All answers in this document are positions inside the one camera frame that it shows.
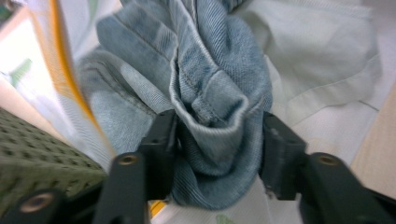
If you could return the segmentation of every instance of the denim jeans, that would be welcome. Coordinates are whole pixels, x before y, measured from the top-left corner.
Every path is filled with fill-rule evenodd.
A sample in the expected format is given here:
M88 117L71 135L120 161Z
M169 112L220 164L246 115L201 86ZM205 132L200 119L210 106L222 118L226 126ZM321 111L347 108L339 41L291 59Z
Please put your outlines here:
M80 89L119 153L136 150L155 114L176 110L172 198L182 205L234 204L261 163L271 82L248 26L229 15L240 2L123 1L97 24L104 50L78 66Z

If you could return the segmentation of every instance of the green mesh fabric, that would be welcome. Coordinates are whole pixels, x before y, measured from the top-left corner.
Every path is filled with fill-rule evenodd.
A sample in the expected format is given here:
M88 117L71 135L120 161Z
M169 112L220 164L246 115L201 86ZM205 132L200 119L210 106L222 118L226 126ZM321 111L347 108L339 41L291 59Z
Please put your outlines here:
M0 108L0 217L37 189L56 188L72 196L105 176L81 152Z

